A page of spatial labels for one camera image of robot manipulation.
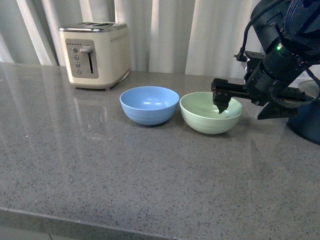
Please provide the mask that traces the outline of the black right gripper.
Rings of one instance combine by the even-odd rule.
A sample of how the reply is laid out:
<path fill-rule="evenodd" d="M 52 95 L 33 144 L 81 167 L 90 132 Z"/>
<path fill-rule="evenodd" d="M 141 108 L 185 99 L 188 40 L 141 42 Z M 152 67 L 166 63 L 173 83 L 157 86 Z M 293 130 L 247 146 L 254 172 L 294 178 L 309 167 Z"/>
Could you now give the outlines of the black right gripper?
<path fill-rule="evenodd" d="M 289 87 L 306 69 L 297 55 L 282 50 L 268 54 L 245 51 L 244 54 L 247 58 L 244 84 L 220 78 L 211 84 L 212 101 L 219 114 L 229 107 L 232 97 L 250 99 L 258 106 L 268 103 L 258 114 L 258 120 L 296 117 L 300 107 L 312 103 L 299 90 Z"/>

